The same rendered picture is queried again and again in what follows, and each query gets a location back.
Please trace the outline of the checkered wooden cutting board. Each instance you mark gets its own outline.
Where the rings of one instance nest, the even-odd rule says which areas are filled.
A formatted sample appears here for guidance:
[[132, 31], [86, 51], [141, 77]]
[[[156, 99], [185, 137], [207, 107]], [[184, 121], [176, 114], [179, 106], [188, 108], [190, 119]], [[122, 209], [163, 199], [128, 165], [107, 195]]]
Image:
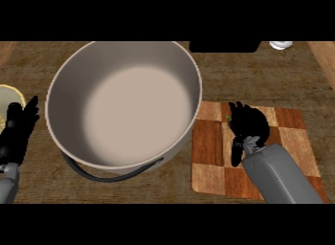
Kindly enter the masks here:
[[[296, 109], [252, 106], [269, 125], [266, 144], [284, 147], [324, 203], [328, 202], [318, 173], [302, 114]], [[241, 166], [229, 164], [234, 134], [226, 126], [228, 104], [203, 101], [191, 133], [191, 189], [195, 192], [262, 200]]]

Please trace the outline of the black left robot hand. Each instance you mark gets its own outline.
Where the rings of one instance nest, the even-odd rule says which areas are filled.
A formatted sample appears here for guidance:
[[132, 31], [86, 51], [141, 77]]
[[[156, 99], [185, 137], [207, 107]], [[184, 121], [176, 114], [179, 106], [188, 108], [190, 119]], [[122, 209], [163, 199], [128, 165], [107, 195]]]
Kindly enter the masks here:
[[0, 173], [4, 172], [1, 166], [8, 163], [21, 164], [27, 139], [39, 120], [38, 111], [38, 97], [33, 97], [24, 106], [17, 102], [8, 105], [5, 127], [0, 134]]

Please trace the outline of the black rounded appliance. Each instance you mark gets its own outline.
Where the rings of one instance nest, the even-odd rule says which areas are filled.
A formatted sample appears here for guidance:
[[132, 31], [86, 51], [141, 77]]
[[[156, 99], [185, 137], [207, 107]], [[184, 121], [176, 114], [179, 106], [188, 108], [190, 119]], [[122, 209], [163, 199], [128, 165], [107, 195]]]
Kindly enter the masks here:
[[253, 53], [259, 41], [190, 41], [188, 50], [193, 53]]

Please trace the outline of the small white object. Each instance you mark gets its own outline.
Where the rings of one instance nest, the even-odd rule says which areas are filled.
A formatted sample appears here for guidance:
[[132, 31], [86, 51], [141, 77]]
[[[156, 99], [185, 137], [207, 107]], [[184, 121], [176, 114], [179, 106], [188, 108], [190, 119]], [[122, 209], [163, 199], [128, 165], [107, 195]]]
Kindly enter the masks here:
[[285, 48], [288, 48], [291, 46], [291, 42], [290, 41], [271, 41], [269, 46], [275, 50], [284, 50]]

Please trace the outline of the large grey cooking pot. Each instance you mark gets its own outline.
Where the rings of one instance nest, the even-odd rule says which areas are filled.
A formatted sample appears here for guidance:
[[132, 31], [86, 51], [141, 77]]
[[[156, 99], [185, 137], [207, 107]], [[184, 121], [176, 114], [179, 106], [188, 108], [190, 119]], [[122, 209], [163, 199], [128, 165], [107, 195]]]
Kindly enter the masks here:
[[201, 76], [175, 41], [92, 41], [51, 83], [45, 120], [72, 170], [119, 182], [160, 167], [190, 137]]

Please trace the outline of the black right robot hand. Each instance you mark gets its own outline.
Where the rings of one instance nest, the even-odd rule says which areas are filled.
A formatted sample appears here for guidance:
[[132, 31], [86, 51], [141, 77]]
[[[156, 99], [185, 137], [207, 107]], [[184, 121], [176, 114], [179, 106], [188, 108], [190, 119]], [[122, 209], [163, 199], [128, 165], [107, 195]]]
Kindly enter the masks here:
[[269, 125], [262, 112], [256, 108], [250, 108], [238, 101], [228, 103], [231, 120], [228, 127], [234, 134], [231, 145], [231, 166], [235, 167], [241, 162], [244, 153], [243, 142], [247, 137], [256, 137], [254, 146], [263, 147], [269, 137]]

